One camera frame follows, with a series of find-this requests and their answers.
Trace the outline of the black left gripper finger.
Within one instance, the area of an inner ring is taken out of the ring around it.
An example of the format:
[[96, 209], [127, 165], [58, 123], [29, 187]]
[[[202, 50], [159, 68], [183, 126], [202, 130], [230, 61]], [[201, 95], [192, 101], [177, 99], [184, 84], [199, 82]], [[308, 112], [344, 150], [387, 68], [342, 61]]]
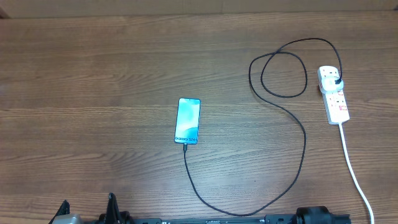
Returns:
[[106, 215], [104, 218], [105, 224], [118, 224], [121, 223], [121, 215], [119, 212], [116, 196], [113, 193], [109, 194]]
[[70, 204], [67, 200], [64, 200], [54, 217], [49, 221], [49, 224], [52, 224], [56, 217], [68, 214], [70, 214]]

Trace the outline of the blue Galaxy smartphone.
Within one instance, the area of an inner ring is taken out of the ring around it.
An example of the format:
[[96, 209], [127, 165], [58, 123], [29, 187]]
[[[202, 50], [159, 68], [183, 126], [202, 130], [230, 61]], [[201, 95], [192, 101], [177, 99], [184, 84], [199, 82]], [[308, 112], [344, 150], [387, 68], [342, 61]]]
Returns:
[[174, 142], [197, 144], [201, 100], [180, 98], [178, 101]]

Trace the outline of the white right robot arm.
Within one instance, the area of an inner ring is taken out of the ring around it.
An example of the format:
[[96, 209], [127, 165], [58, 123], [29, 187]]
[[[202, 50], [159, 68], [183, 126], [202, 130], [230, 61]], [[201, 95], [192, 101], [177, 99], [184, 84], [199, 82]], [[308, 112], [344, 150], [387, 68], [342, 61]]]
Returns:
[[297, 209], [294, 224], [332, 224], [332, 214], [324, 206], [300, 207]]

